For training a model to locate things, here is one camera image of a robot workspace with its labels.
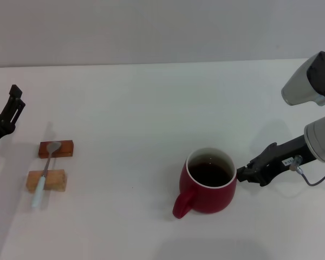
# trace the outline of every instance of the wooden block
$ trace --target wooden block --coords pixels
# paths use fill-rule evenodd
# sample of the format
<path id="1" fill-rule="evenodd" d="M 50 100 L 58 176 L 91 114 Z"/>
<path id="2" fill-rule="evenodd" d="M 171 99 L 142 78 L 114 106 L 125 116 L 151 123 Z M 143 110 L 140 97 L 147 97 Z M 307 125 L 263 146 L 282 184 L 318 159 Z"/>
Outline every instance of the wooden block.
<path id="1" fill-rule="evenodd" d="M 38 180 L 42 176 L 43 171 L 30 171 L 27 178 L 27 189 L 34 193 Z M 53 191 L 65 191 L 67 176 L 64 170 L 50 170 L 45 179 L 44 189 Z"/>
<path id="2" fill-rule="evenodd" d="M 41 142 L 40 149 L 38 150 L 38 157 L 41 159 L 48 158 L 47 144 L 50 142 Z M 61 147 L 58 151 L 52 154 L 52 158 L 58 157 L 71 157 L 74 154 L 74 142 L 72 140 L 59 141 L 61 142 Z"/>

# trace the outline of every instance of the cable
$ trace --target cable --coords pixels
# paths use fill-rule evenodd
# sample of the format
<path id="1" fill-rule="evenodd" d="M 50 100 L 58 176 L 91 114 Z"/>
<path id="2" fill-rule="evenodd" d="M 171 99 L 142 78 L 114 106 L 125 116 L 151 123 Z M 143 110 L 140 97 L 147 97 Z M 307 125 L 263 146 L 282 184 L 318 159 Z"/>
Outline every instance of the cable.
<path id="1" fill-rule="evenodd" d="M 303 177 L 303 179 L 305 180 L 305 182 L 309 185 L 309 186 L 316 186 L 316 185 L 318 185 L 318 184 L 320 184 L 320 183 L 322 183 L 324 180 L 325 180 L 325 176 L 320 180 L 320 181 L 317 181 L 316 183 L 313 183 L 313 184 L 311 184 L 308 180 L 307 180 L 307 178 L 306 178 L 306 176 L 302 173 L 301 174 L 301 176 Z"/>

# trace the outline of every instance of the white wall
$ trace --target white wall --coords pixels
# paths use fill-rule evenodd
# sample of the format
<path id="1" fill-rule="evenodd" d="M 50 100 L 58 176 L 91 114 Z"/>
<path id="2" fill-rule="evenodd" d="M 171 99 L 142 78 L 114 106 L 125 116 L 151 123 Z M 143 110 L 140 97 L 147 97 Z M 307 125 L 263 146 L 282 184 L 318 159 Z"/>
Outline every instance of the white wall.
<path id="1" fill-rule="evenodd" d="M 309 57 L 325 0 L 0 0 L 0 66 Z"/>

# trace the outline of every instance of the table surface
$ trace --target table surface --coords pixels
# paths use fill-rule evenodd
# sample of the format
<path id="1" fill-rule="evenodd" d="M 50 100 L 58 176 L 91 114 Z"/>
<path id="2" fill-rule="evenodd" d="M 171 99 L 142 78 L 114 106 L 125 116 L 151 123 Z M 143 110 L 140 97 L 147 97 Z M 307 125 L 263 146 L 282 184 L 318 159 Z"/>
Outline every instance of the table surface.
<path id="1" fill-rule="evenodd" d="M 325 116 L 281 97 L 303 61 L 0 68 L 0 111 L 12 84 L 27 104 L 0 140 L 0 259 L 325 259 L 325 182 L 294 172 L 238 183 L 222 212 L 172 216 L 192 150 L 218 147 L 241 167 Z M 51 162 L 66 192 L 32 210 L 40 141 L 68 139 L 74 156 Z M 319 161 L 302 168 L 325 175 Z"/>

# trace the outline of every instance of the red mug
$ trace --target red mug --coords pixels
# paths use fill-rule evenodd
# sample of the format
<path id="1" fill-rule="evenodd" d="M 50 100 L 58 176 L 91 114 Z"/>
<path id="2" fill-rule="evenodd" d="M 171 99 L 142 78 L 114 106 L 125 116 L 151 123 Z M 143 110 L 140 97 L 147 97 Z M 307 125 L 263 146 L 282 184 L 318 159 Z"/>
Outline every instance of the red mug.
<path id="1" fill-rule="evenodd" d="M 200 158 L 207 158 L 209 162 L 217 162 L 219 172 L 198 172 L 198 178 L 207 174 L 223 174 L 229 176 L 229 181 L 222 186 L 210 185 L 196 181 L 190 173 L 190 166 L 198 163 Z M 176 199 L 173 207 L 173 215 L 176 218 L 183 218 L 191 209 L 202 213 L 215 213 L 226 208 L 233 199 L 236 189 L 236 168 L 230 156 L 219 149 L 203 148 L 191 153 L 186 159 L 179 180 L 180 195 Z"/>

